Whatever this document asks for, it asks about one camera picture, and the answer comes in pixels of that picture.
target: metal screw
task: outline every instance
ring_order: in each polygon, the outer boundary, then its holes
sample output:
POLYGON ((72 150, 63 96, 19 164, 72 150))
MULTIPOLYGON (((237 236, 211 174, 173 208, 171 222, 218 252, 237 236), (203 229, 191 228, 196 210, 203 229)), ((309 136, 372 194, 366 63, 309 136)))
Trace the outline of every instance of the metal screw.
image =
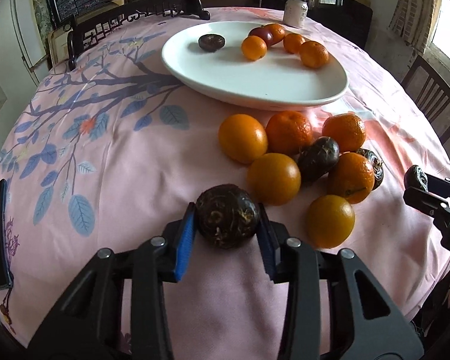
POLYGON ((97 256, 99 259, 107 259, 112 255, 111 249, 108 249, 108 247, 103 247, 97 252, 97 256))
POLYGON ((340 254, 342 255, 343 258, 348 260, 351 260, 355 257, 355 253, 351 249, 342 249, 340 251, 340 254))
POLYGON ((300 241, 298 238, 291 237, 287 238, 286 244, 291 248, 297 248, 302 244, 302 241, 300 241))
POLYGON ((153 237, 150 241, 150 243, 155 247, 163 246, 166 242, 167 241, 163 237, 153 237))

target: floral tablecloth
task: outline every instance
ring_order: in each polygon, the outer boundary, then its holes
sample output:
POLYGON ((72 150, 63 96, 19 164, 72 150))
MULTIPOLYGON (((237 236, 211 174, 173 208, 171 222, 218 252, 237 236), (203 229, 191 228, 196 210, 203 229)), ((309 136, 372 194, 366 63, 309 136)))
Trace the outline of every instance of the floral tablecloth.
MULTIPOLYGON (((232 7, 210 12, 212 21, 260 23, 278 22, 283 14, 232 7)), ((221 153, 218 126, 234 113, 266 125, 272 112, 194 92, 161 62, 164 42, 200 23, 154 16, 116 29, 81 55, 74 71, 65 64, 54 68, 9 134, 0 179, 9 185, 7 253, 15 284, 9 295, 0 291, 0 320, 22 344, 99 248, 135 249, 180 219, 188 202, 209 187, 246 188, 247 169, 221 153)), ((354 206, 355 229, 341 247, 358 254, 411 319, 450 269, 450 252, 441 247, 432 220, 404 204, 403 176, 419 164, 450 177, 450 161, 423 114, 366 52, 310 19, 300 32, 325 44, 350 79, 342 99, 304 111, 316 136, 330 115, 356 112, 367 128, 365 147, 385 163, 382 186, 354 206)), ((269 207, 270 219, 304 238, 303 216, 325 193, 323 181, 284 206, 269 207)), ((164 292, 177 360, 276 359, 287 285, 270 282, 256 239, 222 251, 197 237, 185 277, 164 292)), ((325 301, 322 312, 325 351, 325 301)), ((122 317, 122 338, 128 351, 130 312, 122 317)))

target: curtain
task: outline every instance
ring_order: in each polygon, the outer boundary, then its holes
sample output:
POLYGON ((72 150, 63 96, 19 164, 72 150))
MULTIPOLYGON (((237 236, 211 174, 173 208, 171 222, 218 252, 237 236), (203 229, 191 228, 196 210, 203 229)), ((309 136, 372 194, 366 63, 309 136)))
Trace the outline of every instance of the curtain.
POLYGON ((435 29, 441 3, 442 0, 398 0, 390 29, 423 54, 435 29))

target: orange fruit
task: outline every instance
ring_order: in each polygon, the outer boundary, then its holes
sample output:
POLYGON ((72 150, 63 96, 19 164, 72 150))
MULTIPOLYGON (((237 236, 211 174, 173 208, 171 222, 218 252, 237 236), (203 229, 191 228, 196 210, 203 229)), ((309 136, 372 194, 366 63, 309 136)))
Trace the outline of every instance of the orange fruit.
POLYGON ((323 124, 322 135, 333 138, 341 153, 356 152, 367 137, 362 119, 352 113, 329 117, 323 124))
POLYGON ((336 248, 348 238, 354 225, 353 207, 336 195, 313 201, 305 216, 308 241, 317 248, 336 248))
POLYGON ((329 55, 324 45, 309 40, 300 46, 300 59, 302 63, 312 69, 321 68, 328 63, 329 55))
POLYGON ((265 131, 270 152, 297 155, 301 148, 313 143, 310 122, 297 111, 282 111, 273 115, 265 131))
POLYGON ((285 154, 267 153, 248 168, 247 183, 259 202, 281 206, 299 192, 299 167, 285 154))
POLYGON ((218 129, 222 151, 235 161, 251 164, 267 152, 267 134, 261 123, 249 116, 237 114, 225 119, 218 129))
POLYGON ((374 184, 375 173, 370 161, 360 154, 349 152, 342 154, 337 165, 328 173, 327 193, 356 204, 370 194, 374 184))
POLYGON ((289 33, 283 38, 283 48, 290 54, 298 54, 300 46, 305 42, 305 38, 300 34, 289 33))
POLYGON ((264 27, 266 30, 271 32, 271 36, 273 38, 273 42, 271 44, 277 44, 280 43, 283 38, 285 37, 285 28, 283 28, 281 25, 273 23, 273 24, 267 24, 264 27))
POLYGON ((267 43, 256 35, 247 36, 242 42, 242 53, 246 59, 256 61, 267 54, 267 43))

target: oval plate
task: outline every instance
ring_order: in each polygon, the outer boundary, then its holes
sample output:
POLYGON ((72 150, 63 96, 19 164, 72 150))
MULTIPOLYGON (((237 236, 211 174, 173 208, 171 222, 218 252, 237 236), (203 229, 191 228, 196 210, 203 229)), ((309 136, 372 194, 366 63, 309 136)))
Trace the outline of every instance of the oval plate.
POLYGON ((240 45, 260 25, 222 21, 186 28, 163 45, 162 61, 170 73, 197 92, 244 107, 300 110, 343 96, 347 73, 331 54, 330 62, 317 70, 304 67, 282 43, 258 61, 246 60, 240 45), (202 50, 198 38, 209 33, 222 35, 225 46, 216 52, 202 50))

